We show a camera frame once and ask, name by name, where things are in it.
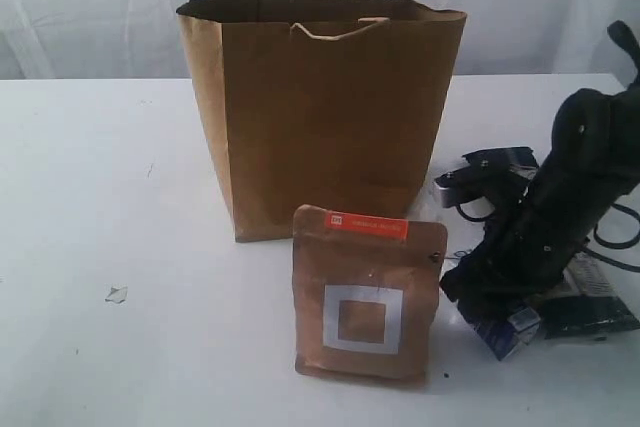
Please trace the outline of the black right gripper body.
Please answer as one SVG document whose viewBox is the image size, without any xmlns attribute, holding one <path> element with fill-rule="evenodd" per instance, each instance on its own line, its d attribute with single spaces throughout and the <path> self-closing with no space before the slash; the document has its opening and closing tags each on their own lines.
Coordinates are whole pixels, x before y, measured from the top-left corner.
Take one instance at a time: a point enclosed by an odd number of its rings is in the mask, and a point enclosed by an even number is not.
<svg viewBox="0 0 640 427">
<path fill-rule="evenodd" d="M 563 279 L 568 260 L 524 203 L 539 164 L 530 148 L 465 154 L 467 165 L 434 180 L 444 208 L 484 225 L 483 240 L 440 280 L 464 317 L 507 317 L 517 301 L 545 293 Z"/>
</svg>

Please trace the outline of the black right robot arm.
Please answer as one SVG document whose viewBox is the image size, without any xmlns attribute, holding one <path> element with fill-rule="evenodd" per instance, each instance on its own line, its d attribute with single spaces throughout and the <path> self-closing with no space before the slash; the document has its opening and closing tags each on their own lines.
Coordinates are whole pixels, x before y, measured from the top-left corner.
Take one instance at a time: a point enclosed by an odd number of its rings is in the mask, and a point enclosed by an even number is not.
<svg viewBox="0 0 640 427">
<path fill-rule="evenodd" d="M 639 184 L 639 83 L 614 94 L 583 88 L 560 106 L 551 151 L 485 149 L 437 177 L 445 208 L 484 198 L 480 244 L 440 287 L 468 323 L 508 317 L 511 303 L 555 287 L 600 219 Z"/>
</svg>

